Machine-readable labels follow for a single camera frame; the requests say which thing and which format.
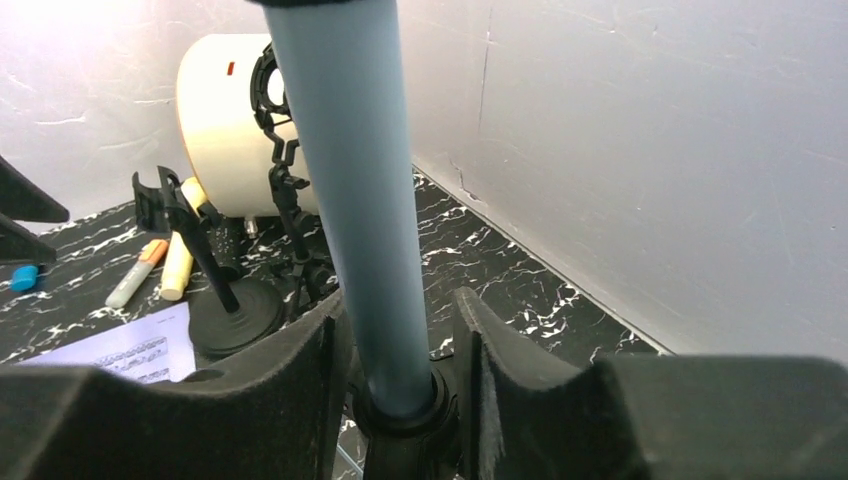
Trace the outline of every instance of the light blue pole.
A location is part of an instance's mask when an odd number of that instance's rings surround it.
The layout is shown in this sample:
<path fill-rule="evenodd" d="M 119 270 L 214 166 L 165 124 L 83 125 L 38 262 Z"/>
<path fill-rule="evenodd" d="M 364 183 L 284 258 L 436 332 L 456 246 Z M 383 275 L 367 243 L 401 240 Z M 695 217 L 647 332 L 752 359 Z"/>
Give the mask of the light blue pole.
<path fill-rule="evenodd" d="M 375 406 L 433 398 L 395 0 L 265 8 Z"/>

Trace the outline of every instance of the gray wall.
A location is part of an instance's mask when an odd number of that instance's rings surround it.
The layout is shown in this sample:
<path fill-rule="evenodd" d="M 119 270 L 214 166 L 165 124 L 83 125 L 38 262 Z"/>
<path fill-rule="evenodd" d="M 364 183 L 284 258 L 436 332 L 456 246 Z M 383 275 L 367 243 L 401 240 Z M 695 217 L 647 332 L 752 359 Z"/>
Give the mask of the gray wall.
<path fill-rule="evenodd" d="M 848 360 L 844 2 L 399 3 L 423 171 L 674 351 Z M 242 0 L 3 2 L 0 152 L 75 216 L 187 173 L 183 52 L 263 31 Z"/>

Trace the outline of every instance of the black marble surface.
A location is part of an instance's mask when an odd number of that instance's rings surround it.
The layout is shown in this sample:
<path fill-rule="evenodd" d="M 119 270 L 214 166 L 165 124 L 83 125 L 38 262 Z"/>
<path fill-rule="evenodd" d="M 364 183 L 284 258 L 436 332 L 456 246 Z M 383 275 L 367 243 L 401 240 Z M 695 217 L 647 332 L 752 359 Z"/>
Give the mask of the black marble surface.
<path fill-rule="evenodd" d="M 655 353 L 636 334 L 608 317 L 515 243 L 425 177 L 415 175 L 421 263 L 432 354 L 452 351 L 448 321 L 451 292 L 469 286 L 492 310 L 558 357 L 586 366 L 600 355 Z M 103 302 L 136 261 L 152 235 L 135 227 L 132 205 L 118 206 L 58 227 L 43 238 L 59 260 L 43 270 L 37 288 L 9 290 L 11 268 L 0 268 L 0 363 L 14 363 L 143 317 L 171 303 L 158 297 L 161 265 L 120 310 Z M 327 252 L 320 231 L 307 237 Z M 278 223 L 246 240 L 242 262 L 251 276 L 271 281 L 285 298 L 289 282 L 275 278 L 269 263 L 291 253 Z M 208 287 L 195 272 L 187 296 Z M 340 443 L 358 461 L 365 451 L 353 422 L 342 424 Z M 355 478 L 337 455 L 337 478 Z"/>

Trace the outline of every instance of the orange marker cap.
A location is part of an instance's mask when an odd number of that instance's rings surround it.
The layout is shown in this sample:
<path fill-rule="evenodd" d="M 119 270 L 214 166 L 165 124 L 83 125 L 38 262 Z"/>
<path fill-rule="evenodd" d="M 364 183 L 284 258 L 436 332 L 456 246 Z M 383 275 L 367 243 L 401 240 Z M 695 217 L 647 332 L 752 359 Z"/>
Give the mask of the orange marker cap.
<path fill-rule="evenodd" d="M 168 241 L 162 239 L 151 240 L 150 243 L 144 247 L 144 250 L 141 251 L 141 256 L 138 257 L 139 262 L 149 263 L 150 265 L 156 265 L 159 263 L 159 260 L 165 256 L 165 252 L 168 251 Z"/>

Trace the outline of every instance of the white marker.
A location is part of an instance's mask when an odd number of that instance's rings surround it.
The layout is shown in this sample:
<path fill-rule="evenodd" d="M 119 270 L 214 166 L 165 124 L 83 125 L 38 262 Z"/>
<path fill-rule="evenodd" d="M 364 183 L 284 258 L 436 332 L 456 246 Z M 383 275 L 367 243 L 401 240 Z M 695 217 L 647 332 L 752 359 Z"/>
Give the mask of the white marker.
<path fill-rule="evenodd" d="M 133 265 L 133 268 L 121 280 L 121 283 L 115 287 L 115 290 L 109 294 L 109 297 L 106 299 L 106 306 L 109 308 L 122 308 L 126 305 L 135 291 L 138 290 L 138 287 L 144 283 L 144 279 L 150 275 L 150 272 L 153 271 L 156 264 L 165 255 L 166 251 L 168 251 L 167 240 L 156 239 L 148 243 L 144 247 L 144 250 L 141 251 L 138 262 Z"/>

